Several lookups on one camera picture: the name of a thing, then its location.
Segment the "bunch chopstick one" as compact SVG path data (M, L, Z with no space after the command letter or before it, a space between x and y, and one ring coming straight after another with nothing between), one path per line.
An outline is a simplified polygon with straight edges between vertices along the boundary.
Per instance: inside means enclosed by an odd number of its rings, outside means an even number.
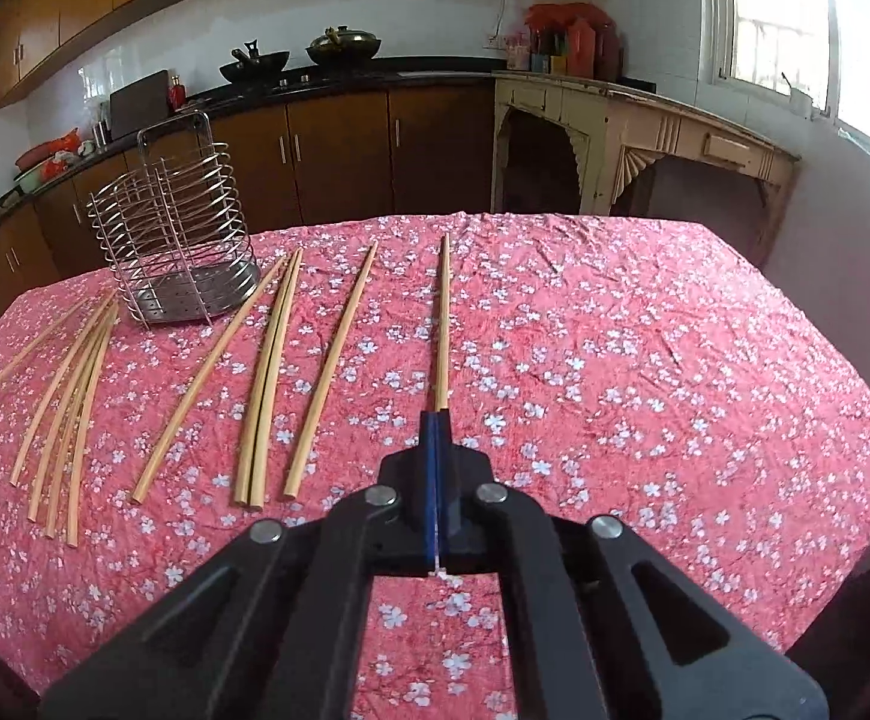
M10 473L10 484L12 484L12 486L17 486L17 484L20 483L23 468L25 468L26 457L28 457L28 452L30 452L31 444L33 444L33 440L35 440L38 429L40 429L41 422L44 418L44 413L46 413L46 410L48 410L49 403L53 401L54 394L58 391L58 388L61 385L62 381L65 379L65 376L67 376L67 372L69 372L69 367L72 366L72 361L76 357L76 354L83 348L83 345L87 343L88 337L90 337L90 333L95 330L95 327L97 327L97 323L100 321L101 316L103 316L104 309L106 309L106 307L111 304L111 301L114 297L115 293L113 293L113 291L108 291L108 293L104 294L97 307L95 307L95 309L90 312L90 316L88 316L88 319L83 322L82 328L80 329L79 334L76 336L74 343L71 344L71 348L67 349L67 353L62 356L59 366L56 367L56 372L54 372L54 376L51 379L51 382L49 382L48 388L46 388L46 392L44 392L41 400L38 401L35 414L33 415L33 418L31 418L30 424L28 424L25 434L23 434L22 444L20 444L19 453L15 457L15 463L14 466L12 466L12 473Z

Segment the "paired chopstick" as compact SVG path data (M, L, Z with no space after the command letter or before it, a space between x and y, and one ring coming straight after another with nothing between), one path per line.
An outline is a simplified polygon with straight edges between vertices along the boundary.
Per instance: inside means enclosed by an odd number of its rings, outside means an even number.
M238 505L250 504L251 477L253 476L254 452L256 452L257 431L261 419L261 406L263 406L264 388L268 382L269 366L274 351L275 335L279 327L282 305L286 299L287 284L293 264L297 260L297 254L290 254L286 268L282 271L279 288L275 291L274 301L268 315L268 327L264 333L264 340L259 346L259 355L256 360L253 387L251 387L248 408L243 418L243 431L241 431L240 455L238 456L238 468L236 468L235 487L233 488L233 502Z
M293 252L286 274L275 296L271 312L268 336L266 337L266 366L264 366L263 385L259 395L256 433L254 433L253 466L251 467L250 507L263 509L268 481L268 453L271 440L272 417L274 416L275 389L279 379L280 358L286 341L290 308L297 284L298 270L302 265L303 250Z

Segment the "bunch chopstick four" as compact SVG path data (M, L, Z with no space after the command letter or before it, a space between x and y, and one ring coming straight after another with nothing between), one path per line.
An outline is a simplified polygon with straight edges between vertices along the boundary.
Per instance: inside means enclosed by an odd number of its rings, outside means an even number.
M95 397L97 396L98 383L100 382L101 369L103 369L104 356L110 343L111 333L118 321L119 309L111 305L108 316L101 324L100 338L95 346L90 376L87 387L83 394L82 411L80 411L79 429L77 429L76 444L74 444L74 456L72 457L71 481L69 481L69 499L67 499L67 517L65 517L65 544L69 548L79 546L79 505L80 488L82 488L83 461L85 449L87 449L88 427L92 422Z

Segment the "wire utensil holder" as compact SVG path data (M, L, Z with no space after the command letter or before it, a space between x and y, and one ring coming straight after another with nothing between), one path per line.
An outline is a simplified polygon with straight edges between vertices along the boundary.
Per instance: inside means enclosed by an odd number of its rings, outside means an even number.
M225 316L261 281L229 147L202 110L139 130L136 162L90 195L87 213L145 327Z

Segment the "bunch chopstick two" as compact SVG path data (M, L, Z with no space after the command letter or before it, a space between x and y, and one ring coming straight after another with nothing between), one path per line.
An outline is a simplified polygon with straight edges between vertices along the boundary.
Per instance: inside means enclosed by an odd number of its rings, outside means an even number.
M61 465L62 460L59 456L64 454L65 443L69 440L71 434L71 424L76 417L76 407L74 400L77 395L82 394L85 387L85 378L87 377L88 360L92 351L95 349L100 338L101 324L106 316L111 305L115 305L115 298L111 304L104 309L103 316L97 323L95 330L90 333L87 343L76 354L72 361L72 366L69 367L67 376L62 381L58 391L54 394L53 401L49 405L56 405L54 415L48 427L48 434L44 438L43 447L41 447L40 460L38 460L37 471L31 480L30 500L28 501L28 509L26 509L26 518L30 522L37 522L38 514L41 509L41 501L43 500L44 486L46 483L54 484L58 479L59 472L56 466Z

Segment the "green bowl with red bag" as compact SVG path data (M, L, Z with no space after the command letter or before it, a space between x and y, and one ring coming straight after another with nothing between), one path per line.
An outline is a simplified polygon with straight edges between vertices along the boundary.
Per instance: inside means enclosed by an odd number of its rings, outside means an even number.
M19 175L15 177L15 185L23 195L35 192L45 182L60 176L79 160L79 148L82 145L79 131L72 128L71 132L54 138L49 142L33 146L15 161Z

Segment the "pink floral tablecloth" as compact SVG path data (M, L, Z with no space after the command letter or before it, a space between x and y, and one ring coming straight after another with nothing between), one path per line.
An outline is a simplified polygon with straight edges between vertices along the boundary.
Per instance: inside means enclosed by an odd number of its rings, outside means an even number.
M451 438L554 517L609 514L788 658L870 542L870 391L744 257L698 224L389 216L266 232L271 277L302 249L263 509L233 502L269 307L149 330L106 271L33 289L0 320L0 718L53 684L258 520L298 527L378 481L435 410L440 252L451 239ZM297 499L282 488L365 255L375 260ZM118 321L88 427L79 546L65 544L83 394L37 522L20 483L31 418L90 312ZM378 577L344 718L523 718L492 574Z

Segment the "dark cutting board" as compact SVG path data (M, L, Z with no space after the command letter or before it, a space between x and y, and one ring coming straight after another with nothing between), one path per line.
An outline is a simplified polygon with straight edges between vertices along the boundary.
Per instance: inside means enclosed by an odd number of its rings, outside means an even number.
M170 72L160 70L111 93L110 132L113 140L170 119Z

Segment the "brown lower cabinets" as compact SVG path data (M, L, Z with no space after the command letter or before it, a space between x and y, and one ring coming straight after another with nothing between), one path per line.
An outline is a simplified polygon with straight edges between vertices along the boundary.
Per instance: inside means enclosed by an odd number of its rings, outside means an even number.
M490 206L494 85L381 82L214 117L251 232ZM126 148L22 200L0 219L0 316L20 294L104 264L90 195L140 163Z

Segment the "black wok left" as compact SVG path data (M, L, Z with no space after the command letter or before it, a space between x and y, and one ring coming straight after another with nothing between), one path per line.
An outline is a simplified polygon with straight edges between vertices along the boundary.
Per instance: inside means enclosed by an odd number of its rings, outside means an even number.
M261 54L256 41L230 50L232 61L218 69L220 75L233 86L269 86L279 82L289 63L290 52L278 50Z

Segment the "cream wooden side table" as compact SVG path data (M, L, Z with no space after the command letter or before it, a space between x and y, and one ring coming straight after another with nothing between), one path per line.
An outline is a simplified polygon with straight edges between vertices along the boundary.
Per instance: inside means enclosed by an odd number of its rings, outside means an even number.
M497 71L490 210L502 210L508 114L517 110L567 133L583 215L609 215L640 174L663 158L708 164L752 179L766 209L752 265L766 265L787 213L799 158L720 115L614 83L529 71Z

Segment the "lidded wok right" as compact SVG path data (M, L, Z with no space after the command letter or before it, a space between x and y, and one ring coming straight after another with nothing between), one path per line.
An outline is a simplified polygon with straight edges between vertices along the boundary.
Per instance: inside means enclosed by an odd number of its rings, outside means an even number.
M346 25L330 26L315 37L307 54L316 65L325 68L353 68L368 64L382 47L382 39L373 32Z

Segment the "red bags and bottles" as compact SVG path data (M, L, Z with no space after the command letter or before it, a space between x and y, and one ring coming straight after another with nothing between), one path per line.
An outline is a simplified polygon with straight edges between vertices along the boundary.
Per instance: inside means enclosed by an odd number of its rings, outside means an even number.
M531 5L503 45L510 70L609 83L622 75L616 21L588 2Z

